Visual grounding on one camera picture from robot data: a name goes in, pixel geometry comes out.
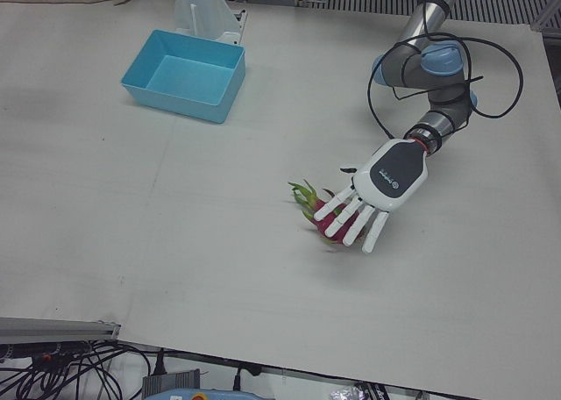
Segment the white grey robot hand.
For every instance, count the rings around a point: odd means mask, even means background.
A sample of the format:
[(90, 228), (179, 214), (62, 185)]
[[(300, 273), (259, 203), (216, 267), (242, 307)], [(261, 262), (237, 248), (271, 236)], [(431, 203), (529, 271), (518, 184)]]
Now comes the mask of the white grey robot hand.
[(369, 225), (362, 252), (369, 254), (387, 222), (389, 214), (401, 207), (428, 176), (428, 148), (418, 139), (391, 139), (351, 176), (351, 183), (321, 207), (314, 219), (321, 221), (340, 204), (343, 210), (323, 234), (331, 238), (347, 228), (343, 244), (351, 246)]

